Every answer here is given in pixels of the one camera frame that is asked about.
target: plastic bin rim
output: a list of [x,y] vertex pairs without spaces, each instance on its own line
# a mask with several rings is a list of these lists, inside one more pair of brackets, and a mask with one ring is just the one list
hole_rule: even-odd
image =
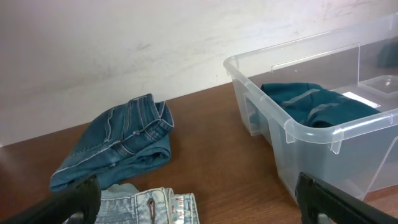
[[[245,83],[251,83],[257,92],[261,92],[261,96],[251,89],[248,91],[257,96],[258,102],[261,98],[269,98],[264,92],[262,92],[258,86],[253,84],[246,76],[244,76],[235,66],[230,64],[230,61],[234,57],[229,57],[224,61],[224,67],[231,72],[243,85]],[[298,139],[305,142],[317,143],[317,144],[328,144],[343,141],[345,139],[360,136],[362,134],[371,133],[380,129],[388,128],[398,124],[398,119],[394,120],[394,117],[398,117],[398,108],[385,111],[382,113],[374,114],[372,116],[367,116],[365,118],[356,119],[353,121],[348,121],[337,126],[332,126],[329,128],[312,128],[304,126],[296,122],[290,115],[288,115],[277,103],[271,100],[271,104],[262,105],[262,109],[267,110],[270,106],[273,109],[278,110],[281,114],[284,114],[285,118],[282,116],[275,118],[275,120],[283,127],[286,132],[286,138]]]
[[[398,15],[398,12],[395,12],[395,13],[392,13],[392,14],[388,14],[386,16],[382,16],[382,17],[380,17],[378,19],[388,18],[388,17],[394,16],[394,15]],[[326,32],[321,32],[321,33],[318,33],[318,34],[315,34],[315,35],[309,35],[307,37],[303,37],[303,38],[300,38],[300,39],[295,39],[295,40],[291,40],[291,41],[288,41],[288,42],[283,42],[281,44],[275,44],[275,45],[271,45],[271,46],[268,46],[268,47],[263,47],[261,49],[251,50],[251,51],[244,52],[244,53],[241,53],[241,54],[236,54],[236,55],[230,56],[227,59],[225,59],[223,65],[225,67],[225,65],[227,63],[229,63],[234,58],[244,58],[244,57],[252,56],[252,55],[258,54],[259,52],[264,51],[264,50],[269,50],[269,49],[273,49],[273,48],[276,48],[276,47],[281,47],[281,46],[285,46],[285,45],[289,45],[289,44],[294,44],[296,42],[300,42],[300,41],[303,41],[303,40],[306,40],[306,39],[311,39],[311,38],[314,38],[314,37],[319,37],[319,36],[322,36],[322,35],[327,35],[327,34],[331,34],[331,33],[341,32],[341,31],[344,31],[345,29],[347,29],[349,27],[360,26],[361,24],[365,24],[365,23],[367,23],[367,22],[363,22],[363,23],[360,23],[360,24],[353,24],[353,25],[350,25],[350,26],[341,27],[339,29],[326,31]]]

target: teal cloth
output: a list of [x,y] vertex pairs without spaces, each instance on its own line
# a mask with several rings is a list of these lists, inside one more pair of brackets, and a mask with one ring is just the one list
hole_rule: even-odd
[[261,90],[302,125],[327,128],[378,110],[312,83],[263,84]]

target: wooden table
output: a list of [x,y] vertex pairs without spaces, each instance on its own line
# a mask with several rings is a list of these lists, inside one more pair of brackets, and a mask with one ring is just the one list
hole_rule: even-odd
[[[271,146],[244,127],[231,83],[168,101],[175,121],[171,161],[126,180],[139,190],[193,192],[202,223],[299,223]],[[0,220],[48,197],[50,176],[87,124],[0,148]],[[398,217],[398,187],[366,201]]]

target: light blue denim jeans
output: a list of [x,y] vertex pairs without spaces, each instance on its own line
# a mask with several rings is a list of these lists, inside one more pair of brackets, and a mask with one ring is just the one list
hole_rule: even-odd
[[96,223],[199,224],[193,194],[175,195],[163,187],[138,192],[131,184],[102,191]]
[[173,127],[166,102],[155,103],[151,94],[105,111],[91,122],[51,176],[50,190],[62,190],[91,175],[97,176],[104,190],[159,168],[170,160],[169,131]]

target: folded jeans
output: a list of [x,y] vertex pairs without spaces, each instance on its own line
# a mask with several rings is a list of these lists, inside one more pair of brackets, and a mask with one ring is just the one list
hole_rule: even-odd
[[51,176],[56,192],[88,175],[101,189],[154,170],[170,160],[174,127],[166,103],[151,94],[115,106],[94,119],[62,165]]
[[135,193],[134,186],[123,185],[102,191],[95,223],[199,224],[193,194],[175,195],[172,189],[163,187]]

